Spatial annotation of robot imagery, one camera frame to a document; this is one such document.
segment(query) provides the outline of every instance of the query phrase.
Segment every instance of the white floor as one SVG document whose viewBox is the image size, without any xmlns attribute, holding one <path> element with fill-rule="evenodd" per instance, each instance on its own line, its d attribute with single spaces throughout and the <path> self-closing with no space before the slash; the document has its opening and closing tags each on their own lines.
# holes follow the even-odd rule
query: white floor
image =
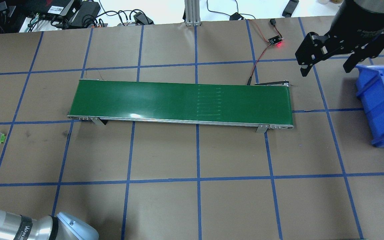
<svg viewBox="0 0 384 240">
<path fill-rule="evenodd" d="M 184 1 L 183 0 L 141 0 L 141 1 L 113 1 L 100 0 L 103 8 L 109 10 L 133 10 L 140 9 L 154 20 L 155 24 L 180 23 L 183 21 Z M 200 0 L 201 21 L 222 21 L 229 20 L 229 17 L 222 14 L 212 13 L 207 10 L 207 0 Z M 209 9 L 217 12 L 224 12 L 229 15 L 236 12 L 234 0 L 208 0 Z M 282 11 L 289 0 L 237 0 L 239 13 L 251 14 L 256 18 L 282 18 Z M 320 4 L 318 0 L 300 0 L 292 17 L 311 17 L 335 15 L 340 4 L 329 2 Z M 108 17 L 103 15 L 101 19 L 108 23 L 108 26 L 117 26 L 120 21 L 117 16 Z M 24 31 L 30 19 L 26 19 L 21 31 Z M 40 23 L 34 31 L 56 30 L 50 26 L 48 21 Z"/>
</svg>

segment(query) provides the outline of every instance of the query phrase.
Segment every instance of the metal bracket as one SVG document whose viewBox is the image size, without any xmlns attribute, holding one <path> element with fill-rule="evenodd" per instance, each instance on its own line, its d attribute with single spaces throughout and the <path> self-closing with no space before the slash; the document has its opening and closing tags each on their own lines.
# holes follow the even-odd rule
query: metal bracket
<svg viewBox="0 0 384 240">
<path fill-rule="evenodd" d="M 185 0 L 186 26 L 201 26 L 199 0 Z"/>
<path fill-rule="evenodd" d="M 100 120 L 98 117 L 90 117 L 90 120 L 93 121 L 94 124 L 98 126 L 104 126 L 108 122 L 108 120 Z"/>
<path fill-rule="evenodd" d="M 257 133 L 265 133 L 267 131 L 267 129 L 269 128 L 269 125 L 265 125 L 265 124 L 260 124 L 257 129 L 256 129 L 256 132 Z"/>
</svg>

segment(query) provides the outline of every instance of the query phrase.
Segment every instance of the blue plastic bin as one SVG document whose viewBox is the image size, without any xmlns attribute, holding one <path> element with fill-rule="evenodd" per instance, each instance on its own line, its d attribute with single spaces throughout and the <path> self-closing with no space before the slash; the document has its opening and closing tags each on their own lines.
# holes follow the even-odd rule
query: blue plastic bin
<svg viewBox="0 0 384 240">
<path fill-rule="evenodd" d="M 371 143 L 384 147 L 384 66 L 357 65 L 359 78 L 356 82 L 365 114 L 373 135 Z"/>
</svg>

